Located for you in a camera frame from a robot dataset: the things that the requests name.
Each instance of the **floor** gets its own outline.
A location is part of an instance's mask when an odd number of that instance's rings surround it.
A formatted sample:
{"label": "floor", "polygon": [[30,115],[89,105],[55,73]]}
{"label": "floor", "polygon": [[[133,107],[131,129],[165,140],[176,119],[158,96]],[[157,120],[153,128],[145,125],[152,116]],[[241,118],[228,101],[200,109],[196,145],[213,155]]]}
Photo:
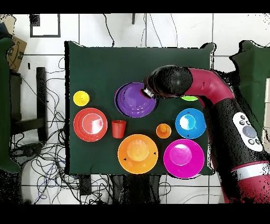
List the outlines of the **floor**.
{"label": "floor", "polygon": [[[238,52],[238,44],[242,40],[253,40],[262,46],[270,45],[270,15],[269,14],[147,14],[147,42],[145,42],[144,14],[136,14],[135,25],[131,24],[131,13],[106,14],[108,28],[115,41],[114,47],[172,47],[199,48],[204,43],[214,42],[217,49],[214,56],[214,69],[229,72],[235,70],[234,64],[229,56]],[[36,92],[36,67],[46,67],[47,72],[61,71],[64,68],[64,41],[75,41],[83,46],[111,46],[112,40],[108,34],[105,18],[102,14],[60,14],[61,37],[59,38],[30,38],[29,15],[14,15],[16,18],[14,35],[27,42],[24,58],[19,69],[22,77]],[[57,14],[41,14],[40,26],[33,27],[33,35],[57,35]],[[64,78],[63,72],[47,73],[47,79]],[[57,110],[65,117],[65,86],[64,80],[54,79],[47,82],[47,87],[60,96]],[[22,119],[36,117],[36,96],[28,85],[23,81],[21,86]],[[270,87],[266,94],[266,108],[270,114]],[[48,106],[54,108],[54,101],[50,95]],[[63,122],[51,122],[53,115],[48,110],[49,134],[63,127]],[[265,126],[270,133],[270,120],[266,120]],[[25,138],[21,144],[37,142],[37,131],[25,132]],[[56,137],[49,140],[49,143],[57,141]],[[40,168],[49,164],[42,159],[28,162],[23,171],[22,190],[25,199],[35,201],[38,197],[37,185],[44,188],[44,181]],[[99,175],[93,175],[92,179],[99,179]],[[159,194],[161,203],[222,203],[221,188],[217,175],[198,176],[192,180],[174,179],[169,176],[162,176],[160,183],[167,181],[168,184],[160,185]],[[94,188],[98,188],[100,181],[95,182]],[[52,186],[45,191],[42,200],[37,204],[52,203],[59,192],[59,187]],[[105,192],[103,199],[108,198]],[[72,192],[67,188],[61,190],[58,199],[53,204],[76,204],[79,203]]]}

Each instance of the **pink bowl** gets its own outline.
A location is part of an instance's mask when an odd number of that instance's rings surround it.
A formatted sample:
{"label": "pink bowl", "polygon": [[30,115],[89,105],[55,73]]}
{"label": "pink bowl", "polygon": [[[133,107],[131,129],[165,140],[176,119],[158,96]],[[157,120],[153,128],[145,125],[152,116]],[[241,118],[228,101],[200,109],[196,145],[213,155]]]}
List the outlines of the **pink bowl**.
{"label": "pink bowl", "polygon": [[190,139],[179,139],[166,148],[164,165],[167,171],[177,178],[191,178],[204,166],[204,151]]}

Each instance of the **blue bowl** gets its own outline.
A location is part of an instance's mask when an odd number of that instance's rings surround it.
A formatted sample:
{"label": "blue bowl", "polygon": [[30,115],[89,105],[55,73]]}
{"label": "blue bowl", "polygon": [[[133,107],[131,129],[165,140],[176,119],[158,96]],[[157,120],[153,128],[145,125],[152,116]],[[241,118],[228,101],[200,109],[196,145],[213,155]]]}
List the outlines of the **blue bowl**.
{"label": "blue bowl", "polygon": [[176,117],[175,127],[178,134],[184,138],[198,138],[206,129],[204,115],[194,108],[185,109]]}

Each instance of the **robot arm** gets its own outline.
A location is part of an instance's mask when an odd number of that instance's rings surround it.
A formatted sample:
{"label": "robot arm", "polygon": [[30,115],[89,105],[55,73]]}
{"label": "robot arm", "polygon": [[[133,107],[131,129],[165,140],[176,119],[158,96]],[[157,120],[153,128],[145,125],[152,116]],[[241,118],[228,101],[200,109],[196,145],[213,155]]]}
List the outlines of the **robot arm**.
{"label": "robot arm", "polygon": [[164,66],[144,81],[148,97],[197,96],[202,103],[211,160],[226,202],[270,203],[270,164],[256,130],[216,71]]}

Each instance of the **orange cup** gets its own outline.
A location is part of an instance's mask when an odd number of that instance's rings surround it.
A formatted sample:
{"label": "orange cup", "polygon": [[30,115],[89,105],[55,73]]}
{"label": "orange cup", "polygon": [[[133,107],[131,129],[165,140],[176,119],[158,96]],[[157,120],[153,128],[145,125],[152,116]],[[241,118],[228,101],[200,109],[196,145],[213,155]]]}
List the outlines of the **orange cup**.
{"label": "orange cup", "polygon": [[112,137],[122,138],[124,137],[124,130],[126,128],[125,120],[113,120],[112,121]]}
{"label": "orange cup", "polygon": [[167,124],[160,124],[156,129],[156,133],[160,138],[168,138],[171,135],[171,127]]}

